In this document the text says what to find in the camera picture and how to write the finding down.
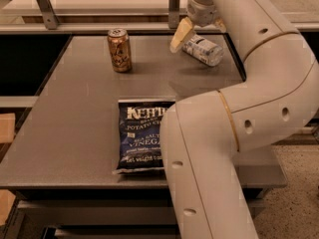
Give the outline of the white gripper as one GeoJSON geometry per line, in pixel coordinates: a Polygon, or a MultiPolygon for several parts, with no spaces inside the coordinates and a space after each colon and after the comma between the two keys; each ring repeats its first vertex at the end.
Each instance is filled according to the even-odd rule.
{"type": "Polygon", "coordinates": [[[226,32],[226,26],[223,20],[218,18],[219,14],[212,2],[204,4],[195,0],[187,0],[186,12],[187,17],[180,21],[170,42],[169,49],[172,53],[179,51],[192,38],[195,34],[194,25],[206,27],[214,24],[221,33],[226,32]]]}

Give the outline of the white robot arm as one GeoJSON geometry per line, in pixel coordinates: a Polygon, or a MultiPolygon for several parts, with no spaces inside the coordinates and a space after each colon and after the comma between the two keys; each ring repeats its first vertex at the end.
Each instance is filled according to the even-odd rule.
{"type": "Polygon", "coordinates": [[[258,239],[233,164],[306,125],[319,109],[319,66],[269,0],[188,0],[196,25],[218,13],[244,82],[175,103],[160,126],[164,171],[181,239],[258,239]]]}

